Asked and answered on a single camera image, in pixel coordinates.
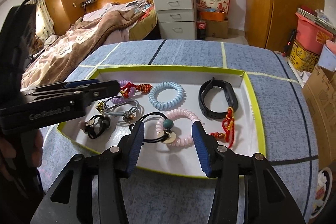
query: black stripe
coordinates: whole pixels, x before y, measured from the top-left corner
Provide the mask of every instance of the black stripe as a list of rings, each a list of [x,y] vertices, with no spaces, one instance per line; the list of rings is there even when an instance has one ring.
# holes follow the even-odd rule
[[[307,157],[307,158],[301,158],[301,159],[297,159],[297,160],[275,160],[275,161],[270,161],[269,163],[272,166],[288,165],[288,164],[299,164],[299,163],[302,163],[302,162],[317,160],[318,158],[319,158],[318,155],[316,155],[316,156]]]
[[[275,56],[277,57],[277,59],[279,60],[281,66],[282,66],[282,68],[283,68],[283,71],[284,71],[285,74],[287,75],[287,78],[290,79],[290,78],[289,78],[289,75],[288,75],[288,73],[287,73],[287,71],[286,71],[286,69],[285,69],[285,67],[284,67],[284,65],[282,64],[282,62],[281,62],[281,60],[280,60],[280,58],[279,58],[279,55],[277,55],[276,53],[274,53],[274,54],[275,54]],[[294,88],[294,86],[293,86],[293,83],[292,83],[292,82],[289,82],[289,83],[290,83],[290,85],[291,85],[291,87],[292,87],[292,90],[293,90],[293,92],[294,92],[294,95],[295,95],[296,100],[297,100],[297,102],[298,102],[298,104],[299,104],[299,107],[300,107],[300,111],[301,111],[302,118],[303,118],[303,123],[304,123],[304,128],[305,128],[305,130],[306,130],[306,135],[307,135],[309,157],[311,157],[311,147],[310,147],[310,139],[309,139],[309,133],[308,133],[308,127],[307,127],[306,117],[305,117],[305,114],[304,114],[304,112],[303,112],[302,105],[301,105],[301,103],[300,103],[300,101],[299,101],[299,98],[298,98],[298,96],[297,96],[297,94],[296,94],[296,91],[295,91],[295,88]],[[309,168],[310,168],[310,174],[309,174],[308,194],[307,194],[307,199],[306,199],[306,205],[305,205],[304,210],[303,210],[303,216],[304,216],[304,217],[305,217],[305,215],[306,215],[306,211],[307,211],[307,207],[308,207],[308,201],[309,201],[309,196],[310,196],[310,190],[311,190],[311,177],[312,177],[312,162],[311,162],[311,160],[309,161]]]
[[[157,48],[157,50],[156,50],[156,52],[154,53],[152,59],[151,59],[151,60],[149,61],[149,63],[148,63],[149,65],[151,65],[151,64],[153,63],[155,57],[158,55],[159,51],[161,50],[161,48],[162,48],[163,44],[166,42],[166,40],[167,40],[167,39],[163,40],[162,43],[161,43],[161,45]]]

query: curtain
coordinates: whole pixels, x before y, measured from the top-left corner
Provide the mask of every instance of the curtain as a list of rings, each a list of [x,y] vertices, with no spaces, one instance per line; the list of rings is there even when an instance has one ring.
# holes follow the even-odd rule
[[[53,29],[54,22],[49,15],[47,6],[44,0],[37,0],[36,5],[36,36],[41,39],[43,43],[45,40],[55,34]]]

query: red plastic tub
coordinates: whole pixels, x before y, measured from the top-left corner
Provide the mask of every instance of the red plastic tub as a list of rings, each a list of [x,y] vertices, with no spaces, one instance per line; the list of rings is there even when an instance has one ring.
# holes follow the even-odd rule
[[[306,50],[320,55],[323,45],[327,40],[332,40],[334,35],[299,13],[295,14],[299,18],[296,39]]]

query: human hand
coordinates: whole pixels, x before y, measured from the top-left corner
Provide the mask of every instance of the human hand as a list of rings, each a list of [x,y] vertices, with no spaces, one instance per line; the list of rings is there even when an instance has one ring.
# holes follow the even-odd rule
[[[42,164],[42,154],[43,154],[42,147],[43,147],[43,136],[41,132],[38,130],[34,141],[34,151],[31,154],[31,159],[34,167],[40,167]],[[16,151],[13,148],[13,146],[2,137],[0,137],[0,150],[4,158],[13,159],[16,157]],[[9,174],[1,158],[0,158],[0,172],[7,180],[9,181],[13,180],[12,176]]]

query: red string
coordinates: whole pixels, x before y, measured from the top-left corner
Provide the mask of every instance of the red string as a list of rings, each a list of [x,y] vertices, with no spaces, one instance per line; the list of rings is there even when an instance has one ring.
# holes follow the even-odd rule
[[[152,85],[150,84],[140,84],[135,85],[131,82],[128,82],[126,86],[123,86],[120,88],[120,93],[125,98],[128,98],[128,94],[131,92],[131,88],[135,88],[138,91],[141,91],[142,93],[147,93],[152,89]]]
[[[210,133],[210,135],[214,136],[216,139],[225,139],[225,142],[230,142],[228,148],[231,148],[235,141],[235,118],[233,116],[233,112],[233,108],[229,107],[227,115],[222,122],[222,128],[225,133]]]

